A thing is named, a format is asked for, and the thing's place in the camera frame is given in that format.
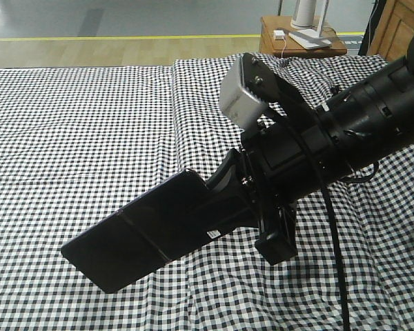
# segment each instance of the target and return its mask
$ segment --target black and white checkered cloth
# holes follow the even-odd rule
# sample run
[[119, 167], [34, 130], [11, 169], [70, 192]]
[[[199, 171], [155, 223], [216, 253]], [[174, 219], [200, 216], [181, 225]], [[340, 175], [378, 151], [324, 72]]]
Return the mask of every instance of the black and white checkered cloth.
[[[258, 55], [311, 106], [379, 57]], [[218, 108], [235, 57], [172, 67], [0, 70], [0, 330], [340, 330], [320, 193], [298, 206], [299, 254], [270, 266], [241, 228], [116, 294], [59, 249], [183, 168], [207, 179], [239, 129]], [[414, 145], [369, 183], [331, 185], [352, 330], [414, 330]]]

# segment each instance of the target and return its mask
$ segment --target white lamp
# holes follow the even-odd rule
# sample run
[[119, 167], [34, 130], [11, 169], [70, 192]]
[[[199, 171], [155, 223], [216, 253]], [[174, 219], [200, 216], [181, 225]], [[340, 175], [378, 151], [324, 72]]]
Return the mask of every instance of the white lamp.
[[296, 3], [295, 14], [291, 20], [291, 26], [305, 30], [292, 31], [290, 37], [298, 42], [303, 48], [312, 50], [331, 45], [331, 40], [322, 36], [326, 11], [328, 10], [329, 0], [324, 0], [320, 12], [317, 29], [311, 29], [316, 9], [316, 0], [298, 0]]

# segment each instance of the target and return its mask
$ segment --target gray floor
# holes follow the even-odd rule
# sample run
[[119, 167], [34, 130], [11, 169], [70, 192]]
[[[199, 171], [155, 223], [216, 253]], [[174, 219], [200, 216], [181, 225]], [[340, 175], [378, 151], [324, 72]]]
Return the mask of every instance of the gray floor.
[[[292, 15], [295, 0], [284, 0]], [[278, 0], [0, 0], [0, 38], [259, 34]], [[365, 31], [371, 0], [332, 0], [338, 32]]]

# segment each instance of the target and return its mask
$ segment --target table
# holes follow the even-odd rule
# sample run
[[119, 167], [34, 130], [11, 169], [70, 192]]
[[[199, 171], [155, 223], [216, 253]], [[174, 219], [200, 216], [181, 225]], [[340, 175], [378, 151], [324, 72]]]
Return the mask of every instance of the table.
[[[345, 55], [347, 52], [344, 43], [337, 37], [336, 32], [327, 23], [324, 25], [322, 35], [329, 38], [333, 43], [329, 47], [316, 50], [306, 50], [296, 41], [288, 37], [290, 31], [296, 31], [290, 25], [291, 16], [264, 16], [261, 18], [262, 29], [259, 41], [259, 52], [282, 57], [282, 50], [285, 47], [283, 57], [307, 57], [322, 58]], [[274, 40], [273, 30], [282, 29], [287, 34], [286, 41]]]

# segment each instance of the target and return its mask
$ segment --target white charger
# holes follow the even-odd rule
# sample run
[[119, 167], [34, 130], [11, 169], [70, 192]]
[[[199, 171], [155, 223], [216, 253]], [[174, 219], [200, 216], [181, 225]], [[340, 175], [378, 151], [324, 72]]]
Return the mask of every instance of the white charger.
[[274, 40], [285, 40], [285, 32], [283, 30], [273, 30]]

